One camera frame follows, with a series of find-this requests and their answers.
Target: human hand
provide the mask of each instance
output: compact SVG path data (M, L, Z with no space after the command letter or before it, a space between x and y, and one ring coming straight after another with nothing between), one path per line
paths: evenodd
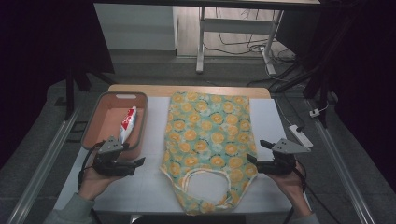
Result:
M98 195L103 193L111 183L121 178L123 178L123 176L99 175L92 167L87 168L84 172L78 195L84 199L93 201Z
M296 169L302 173L302 167L297 162ZM268 175L272 178L279 189L288 197L298 217L305 217L312 214L308 203L303 195L303 183L301 178L291 172L288 175Z

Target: aluminum rail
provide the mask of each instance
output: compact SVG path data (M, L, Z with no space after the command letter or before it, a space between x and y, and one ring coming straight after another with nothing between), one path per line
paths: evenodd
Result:
M83 99L78 104L73 114L70 116L69 120L64 120L59 128L58 132L55 134L52 142L47 149L46 154L44 155L41 162L38 164L33 177L30 179L29 184L27 185L25 191L23 192L20 200L14 208L11 216L8 218L7 224L20 224L23 223L26 219L27 215L30 212L30 209L35 202L35 199L43 187L44 182L47 179L47 176L52 168L53 163L55 163L56 158L58 157L59 152L61 151L62 146L64 145L64 141L66 140L67 134L73 127L73 124L82 108L85 104L87 93L83 93Z
M310 109L313 109L313 106L309 103L308 100L305 100L305 103L310 107ZM356 210L359 219L361 220L361 223L375 224L375 220L370 212L370 209L366 201L364 201L364 198L361 195L361 191L359 190L358 186L356 186L355 181L353 180L352 175L349 172L347 165L344 162L344 159L339 153L337 145L334 143L334 140L332 139L329 131L323 127L318 119L315 119L315 125L329 153L329 156L332 159L334 168L340 176L341 182L343 183L346 192L351 198L352 204Z

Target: red and white package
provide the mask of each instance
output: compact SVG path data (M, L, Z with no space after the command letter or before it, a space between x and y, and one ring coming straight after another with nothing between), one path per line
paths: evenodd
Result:
M134 105L131 109L128 110L127 115L123 119L121 126L120 126L120 137L119 140L123 144L125 143L126 139L132 132L134 128L134 122L136 121L136 106Z

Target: floral garment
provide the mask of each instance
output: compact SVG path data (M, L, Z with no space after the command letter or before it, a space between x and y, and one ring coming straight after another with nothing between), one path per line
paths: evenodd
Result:
M257 175L256 166L246 156L257 156L246 96L175 92L165 144L161 170L171 179L188 215L235 208ZM190 178L201 172L227 178L229 188L217 204L187 193Z

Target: white stand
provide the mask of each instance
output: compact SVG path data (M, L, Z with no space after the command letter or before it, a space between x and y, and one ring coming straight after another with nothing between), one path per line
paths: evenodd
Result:
M202 74L204 72L204 32L219 32L219 33L235 33L235 34L256 34L269 35L268 42L264 47L261 47L262 57L265 61L265 66L268 74L275 75L276 71L269 57L271 45L274 41L277 27L282 17L283 11L278 11L274 21L241 21L241 20L226 20L226 19L206 19L205 8L201 9L200 16L200 34L198 43L198 55L196 73Z

